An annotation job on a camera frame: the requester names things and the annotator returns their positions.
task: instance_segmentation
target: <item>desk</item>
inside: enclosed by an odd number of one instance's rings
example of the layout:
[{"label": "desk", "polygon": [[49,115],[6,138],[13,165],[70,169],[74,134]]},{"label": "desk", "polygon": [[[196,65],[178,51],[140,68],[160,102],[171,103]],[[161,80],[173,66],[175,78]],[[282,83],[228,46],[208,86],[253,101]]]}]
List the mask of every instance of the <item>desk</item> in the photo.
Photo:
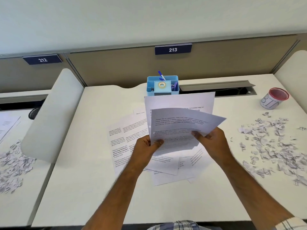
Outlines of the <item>desk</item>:
[{"label": "desk", "polygon": [[[11,116],[21,116],[21,123],[13,127],[0,144],[0,152],[8,151],[10,146],[23,139],[33,120],[28,118],[31,110],[6,111]],[[27,226],[32,224],[36,210],[47,185],[52,167],[50,163],[36,160],[33,170],[25,175],[23,184],[13,194],[0,194],[0,227]]]},{"label": "desk", "polygon": [[[179,81],[194,84],[249,80],[257,95],[219,97],[213,114],[228,118],[221,124],[235,157],[242,163],[250,161],[250,153],[241,151],[239,128],[266,112],[259,101],[271,87],[283,86],[273,74],[221,77]],[[115,176],[107,140],[106,127],[133,109],[144,106],[146,84],[124,89],[114,85],[86,87],[67,133],[44,196],[34,218],[33,227],[84,225],[100,205],[112,186]],[[307,115],[291,97],[272,111],[272,118],[289,118],[287,134],[307,126]],[[300,132],[307,137],[307,131]],[[297,142],[307,149],[307,140]],[[307,218],[307,187],[294,186],[283,173],[257,178],[265,189],[294,215]],[[151,176],[143,172],[125,217],[124,224],[160,223],[190,219],[194,221],[250,220],[233,191],[227,177],[212,163],[190,184],[179,181],[153,186]]]}]

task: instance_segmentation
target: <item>plaid shirt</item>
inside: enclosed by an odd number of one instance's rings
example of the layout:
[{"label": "plaid shirt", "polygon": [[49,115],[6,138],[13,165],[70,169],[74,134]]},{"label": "plaid shirt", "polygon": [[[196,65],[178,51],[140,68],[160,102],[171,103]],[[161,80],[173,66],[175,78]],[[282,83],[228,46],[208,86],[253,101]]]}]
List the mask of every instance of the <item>plaid shirt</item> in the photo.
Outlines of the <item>plaid shirt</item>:
[{"label": "plaid shirt", "polygon": [[[197,223],[190,220],[182,220],[172,223],[159,224],[151,228],[148,228],[148,230],[205,230],[205,229],[210,230],[211,228],[198,226]],[[275,228],[273,228],[272,230],[307,230],[307,224],[302,219],[293,217],[277,224]]]}]

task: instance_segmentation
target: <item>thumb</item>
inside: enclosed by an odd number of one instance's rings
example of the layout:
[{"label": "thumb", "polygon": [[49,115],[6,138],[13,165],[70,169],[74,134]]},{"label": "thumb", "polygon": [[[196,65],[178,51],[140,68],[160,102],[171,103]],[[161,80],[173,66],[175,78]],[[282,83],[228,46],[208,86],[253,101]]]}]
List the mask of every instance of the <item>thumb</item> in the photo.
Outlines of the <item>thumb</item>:
[{"label": "thumb", "polygon": [[154,142],[151,146],[149,146],[149,151],[153,154],[157,149],[163,145],[164,140],[158,139],[156,142]]},{"label": "thumb", "polygon": [[206,137],[203,137],[202,134],[200,134],[197,131],[191,131],[191,134],[202,144],[205,145],[206,141],[208,140]]}]

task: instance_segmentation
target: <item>paper cup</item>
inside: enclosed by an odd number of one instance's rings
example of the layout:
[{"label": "paper cup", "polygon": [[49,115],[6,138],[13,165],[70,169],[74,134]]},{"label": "paper cup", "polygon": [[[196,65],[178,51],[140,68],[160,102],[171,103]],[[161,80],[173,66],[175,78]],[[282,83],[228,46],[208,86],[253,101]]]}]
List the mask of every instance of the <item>paper cup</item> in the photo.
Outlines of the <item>paper cup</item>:
[{"label": "paper cup", "polygon": [[289,98],[289,93],[282,88],[271,88],[266,96],[260,101],[260,105],[268,110],[275,109],[282,101]]}]

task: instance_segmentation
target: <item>forearm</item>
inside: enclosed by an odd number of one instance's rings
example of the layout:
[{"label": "forearm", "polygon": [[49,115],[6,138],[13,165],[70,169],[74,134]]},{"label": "forearm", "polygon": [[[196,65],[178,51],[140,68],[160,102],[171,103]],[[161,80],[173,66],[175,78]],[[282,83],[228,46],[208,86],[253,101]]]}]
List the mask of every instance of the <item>forearm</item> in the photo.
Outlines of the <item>forearm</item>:
[{"label": "forearm", "polygon": [[234,159],[219,163],[258,230],[269,230],[293,217]]},{"label": "forearm", "polygon": [[123,170],[108,195],[83,229],[120,230],[128,210],[139,172],[129,168]]}]

